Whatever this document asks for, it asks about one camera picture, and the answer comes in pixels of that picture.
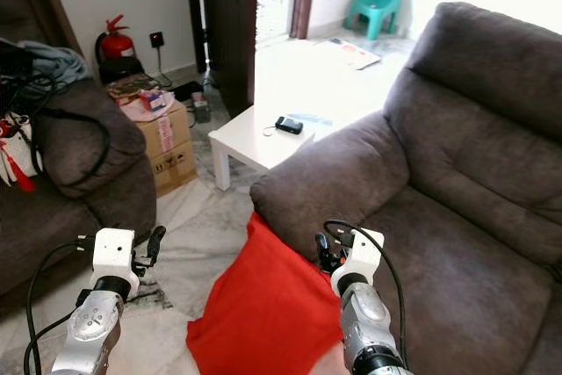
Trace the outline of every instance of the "teal plastic chair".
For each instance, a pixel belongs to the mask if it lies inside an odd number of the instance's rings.
[[[357,15],[363,15],[369,19],[369,28],[367,30],[367,39],[376,40],[380,32],[384,20],[390,15],[390,23],[388,32],[390,34],[396,31],[396,15],[400,10],[401,0],[354,0],[351,4],[351,10],[345,19],[345,27],[351,29]]]

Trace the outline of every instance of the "brown cardboard box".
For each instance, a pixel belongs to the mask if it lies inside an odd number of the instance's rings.
[[[150,160],[155,175],[156,196],[161,197],[197,177],[190,141]]]
[[[151,122],[137,122],[147,140],[148,158],[155,158],[191,140],[187,110],[175,101],[166,114]]]

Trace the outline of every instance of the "red towel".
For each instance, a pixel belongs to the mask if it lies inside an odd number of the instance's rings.
[[[340,300],[256,213],[248,238],[188,323],[187,347],[201,375],[307,375],[342,340]]]

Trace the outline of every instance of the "table leg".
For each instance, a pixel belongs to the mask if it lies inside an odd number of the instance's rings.
[[[228,168],[228,154],[218,145],[211,143],[213,148],[213,165],[215,183],[222,191],[230,186],[230,169]]]

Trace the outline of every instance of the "tiled floor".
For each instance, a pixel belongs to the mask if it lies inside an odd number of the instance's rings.
[[[325,40],[294,40],[258,50],[256,104],[283,105],[284,110],[309,113],[343,126],[377,110],[385,101],[394,77],[413,42],[395,38],[365,41],[356,32],[341,30],[327,38],[347,40],[382,56],[381,63],[356,71],[317,47]],[[158,200],[158,220],[169,233],[162,243],[157,266],[148,271],[142,295],[128,304],[122,335],[111,354],[110,375],[198,374],[185,348],[186,322],[198,318],[214,279],[234,260],[245,241],[245,223],[251,212],[248,188],[257,172],[233,160],[232,188],[219,192],[213,184],[213,159],[207,134],[228,121],[220,95],[208,92],[213,121],[192,131],[199,179]],[[78,292],[88,283],[84,270],[34,304],[36,325],[45,327],[72,309]],[[65,327],[40,342],[44,372],[63,344]],[[25,313],[0,315],[0,373],[23,373],[28,342]],[[340,359],[341,351],[323,359]],[[327,373],[318,370],[315,373]]]

